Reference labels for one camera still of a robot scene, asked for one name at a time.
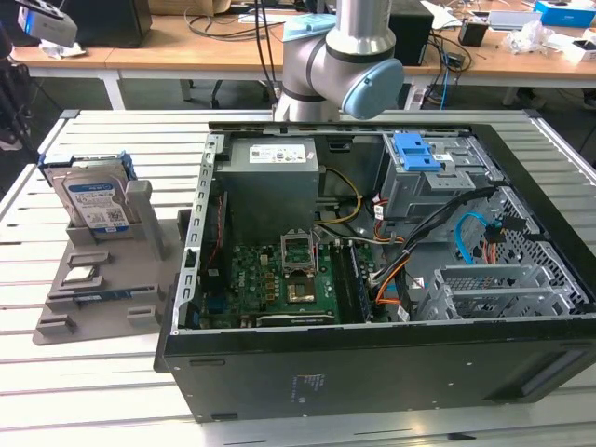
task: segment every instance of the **motherboard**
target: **motherboard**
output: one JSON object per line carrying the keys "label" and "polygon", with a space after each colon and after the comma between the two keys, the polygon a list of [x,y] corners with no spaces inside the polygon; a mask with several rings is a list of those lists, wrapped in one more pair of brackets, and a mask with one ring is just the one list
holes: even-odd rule
{"label": "motherboard", "polygon": [[[360,294],[375,267],[370,247],[286,244],[282,249],[282,245],[233,247],[229,287],[206,297],[202,326],[229,329],[364,320],[367,311],[361,303],[368,298]],[[303,269],[288,273],[288,265]],[[352,278],[358,283],[346,291]]]}

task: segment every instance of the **blue hard drive label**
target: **blue hard drive label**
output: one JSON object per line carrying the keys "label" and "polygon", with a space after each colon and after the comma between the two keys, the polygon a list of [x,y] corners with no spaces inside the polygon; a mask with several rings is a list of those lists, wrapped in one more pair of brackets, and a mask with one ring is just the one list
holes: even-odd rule
{"label": "blue hard drive label", "polygon": [[118,233],[129,228],[129,220],[111,183],[71,184],[68,186],[77,211],[88,227],[97,233]]}

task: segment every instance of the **black speaker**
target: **black speaker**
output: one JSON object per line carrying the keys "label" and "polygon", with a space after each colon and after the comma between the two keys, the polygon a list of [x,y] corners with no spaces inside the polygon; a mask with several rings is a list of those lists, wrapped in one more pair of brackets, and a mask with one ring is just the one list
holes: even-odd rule
{"label": "black speaker", "polygon": [[76,23],[83,47],[140,47],[152,23],[148,0],[66,0],[62,10]]}
{"label": "black speaker", "polygon": [[393,0],[389,28],[397,38],[395,57],[403,65],[422,63],[433,19],[419,0]]}
{"label": "black speaker", "polygon": [[466,47],[479,47],[482,45],[486,30],[488,30],[488,23],[464,20],[457,40]]}

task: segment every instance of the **wooden desk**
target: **wooden desk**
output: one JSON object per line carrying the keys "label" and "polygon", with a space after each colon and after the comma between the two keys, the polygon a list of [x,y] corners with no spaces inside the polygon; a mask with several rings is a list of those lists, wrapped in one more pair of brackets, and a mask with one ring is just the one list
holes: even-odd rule
{"label": "wooden desk", "polygon": [[22,62],[31,68],[74,68],[94,69],[105,68],[105,60],[113,48],[88,48],[87,54],[75,58],[53,59],[38,47],[14,47],[10,56],[17,62]]}
{"label": "wooden desk", "polygon": [[118,85],[118,73],[105,68],[105,61],[114,49],[87,48],[87,54],[61,60],[50,58],[38,47],[14,47],[12,59],[26,64],[33,77],[97,78],[103,81],[113,109],[124,109]]}
{"label": "wooden desk", "polygon": [[[204,30],[206,20],[196,23],[198,29]],[[212,34],[229,34],[247,30],[254,25],[243,23],[214,23],[209,32]],[[276,71],[283,68],[283,44],[281,37],[283,27],[271,29],[271,49]],[[265,61],[268,66],[266,42],[263,40]],[[186,26],[183,17],[154,16],[151,33],[142,48],[116,48],[107,58],[107,68],[117,70],[201,70],[208,72],[254,72],[261,80],[262,67],[259,53],[254,41],[222,42],[192,33]],[[421,67],[407,67],[407,75],[436,75],[439,65],[436,62],[425,62]]]}
{"label": "wooden desk", "polygon": [[[529,10],[521,0],[508,0],[512,9]],[[482,10],[506,9],[496,0],[481,0]],[[141,48],[91,48],[87,56],[55,61],[37,48],[15,48],[15,57],[32,67],[34,76],[98,77],[106,87],[114,109],[124,109],[120,79],[208,79],[264,80],[264,73],[254,41],[222,42],[190,32],[180,16],[154,16],[151,33]],[[201,20],[197,28],[205,29]],[[233,33],[250,24],[214,23],[213,34]],[[583,30],[564,28],[559,32],[581,35]],[[456,31],[442,35],[457,40]],[[271,46],[278,79],[282,78],[282,27],[272,29]],[[469,71],[458,80],[460,85],[499,87],[596,88],[596,63],[567,62],[562,54],[549,50],[543,54],[513,55],[501,47],[506,33],[488,31],[482,47],[468,47],[474,60]],[[268,61],[264,44],[265,60]],[[426,87],[439,73],[440,59],[430,47],[421,67],[406,67],[406,83],[412,84],[407,108],[416,108]],[[450,76],[449,82],[455,82]],[[181,82],[183,96],[190,97],[188,84]]]}
{"label": "wooden desk", "polygon": [[[508,0],[510,7],[495,0],[481,0],[481,9],[511,9],[529,11],[531,8],[521,0]],[[584,29],[553,27],[556,33],[580,37]],[[442,31],[440,35],[457,42],[459,29]],[[543,53],[512,54],[503,45],[507,36],[504,32],[487,31],[481,47],[466,47],[473,58],[472,66],[463,73],[457,83],[469,86],[495,87],[543,87],[543,88],[596,88],[596,63],[567,61],[561,52],[547,48]],[[461,53],[451,44],[446,49]],[[434,48],[429,48],[425,61],[432,65],[440,57]]]}

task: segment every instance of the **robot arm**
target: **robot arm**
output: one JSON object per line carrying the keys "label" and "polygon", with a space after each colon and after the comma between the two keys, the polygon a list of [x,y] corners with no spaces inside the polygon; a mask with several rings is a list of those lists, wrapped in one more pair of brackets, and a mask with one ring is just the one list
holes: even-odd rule
{"label": "robot arm", "polygon": [[298,16],[284,28],[277,121],[333,121],[341,108],[370,119],[395,106],[403,67],[394,59],[391,0],[338,0],[337,16]]}

